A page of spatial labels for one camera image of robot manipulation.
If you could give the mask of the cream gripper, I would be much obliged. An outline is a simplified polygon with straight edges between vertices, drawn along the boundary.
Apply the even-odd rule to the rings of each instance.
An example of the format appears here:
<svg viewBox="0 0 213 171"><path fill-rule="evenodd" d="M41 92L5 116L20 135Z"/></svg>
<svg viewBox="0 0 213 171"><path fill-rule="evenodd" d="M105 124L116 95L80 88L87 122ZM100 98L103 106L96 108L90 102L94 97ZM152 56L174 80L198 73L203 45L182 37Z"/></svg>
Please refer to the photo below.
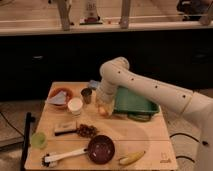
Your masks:
<svg viewBox="0 0 213 171"><path fill-rule="evenodd" d="M107 117L110 117L114 110L114 102L106 103L106 102L102 101L101 99L97 98L96 107L97 107L97 109L99 107L104 107L109 113L109 115Z"/></svg>

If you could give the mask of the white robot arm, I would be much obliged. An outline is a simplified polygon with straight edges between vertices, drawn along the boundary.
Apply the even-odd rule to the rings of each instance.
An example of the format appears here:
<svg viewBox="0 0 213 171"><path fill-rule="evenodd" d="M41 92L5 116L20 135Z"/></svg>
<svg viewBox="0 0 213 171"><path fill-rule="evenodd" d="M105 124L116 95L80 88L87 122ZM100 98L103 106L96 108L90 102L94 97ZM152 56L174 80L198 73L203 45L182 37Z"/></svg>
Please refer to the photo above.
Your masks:
<svg viewBox="0 0 213 171"><path fill-rule="evenodd" d="M147 78L129 70L124 57L117 57L100 67L101 82L96 97L111 103L119 86L180 114L200 129L194 171L213 171L213 98L186 88Z"/></svg>

